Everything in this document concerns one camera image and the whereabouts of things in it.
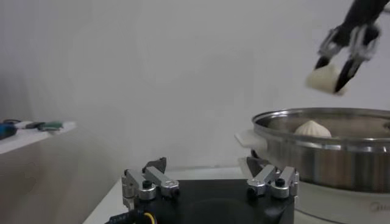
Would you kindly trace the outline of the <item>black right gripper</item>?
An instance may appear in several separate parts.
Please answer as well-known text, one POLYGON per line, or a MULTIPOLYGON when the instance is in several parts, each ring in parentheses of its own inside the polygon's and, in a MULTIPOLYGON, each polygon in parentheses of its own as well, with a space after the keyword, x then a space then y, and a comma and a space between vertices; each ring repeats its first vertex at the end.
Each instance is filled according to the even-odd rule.
POLYGON ((349 58, 336 81, 334 93, 354 78, 360 66, 375 54, 380 29, 374 24, 389 0, 354 0, 343 23, 331 29, 319 46, 315 69, 327 66, 340 52, 340 46, 349 45, 349 58))

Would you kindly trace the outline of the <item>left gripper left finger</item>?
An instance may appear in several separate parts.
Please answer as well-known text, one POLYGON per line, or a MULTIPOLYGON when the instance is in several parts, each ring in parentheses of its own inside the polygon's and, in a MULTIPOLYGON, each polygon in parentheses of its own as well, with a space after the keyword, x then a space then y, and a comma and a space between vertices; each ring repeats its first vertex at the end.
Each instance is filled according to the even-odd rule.
POLYGON ((128 209, 157 197, 177 199, 179 182, 165 175, 166 158, 149 161, 141 171, 126 169, 121 177, 122 202, 128 209))

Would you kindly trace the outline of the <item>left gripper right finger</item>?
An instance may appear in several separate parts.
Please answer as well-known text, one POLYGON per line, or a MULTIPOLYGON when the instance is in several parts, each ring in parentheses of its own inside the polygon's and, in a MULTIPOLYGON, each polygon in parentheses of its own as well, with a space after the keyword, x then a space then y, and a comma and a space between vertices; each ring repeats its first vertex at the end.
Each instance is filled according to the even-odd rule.
POLYGON ((293 167, 286 166, 278 170, 272 164, 262 163, 261 159, 246 158, 246 176, 248 194, 252 198, 263 196, 267 190, 274 198, 297 197, 299 173, 293 167))

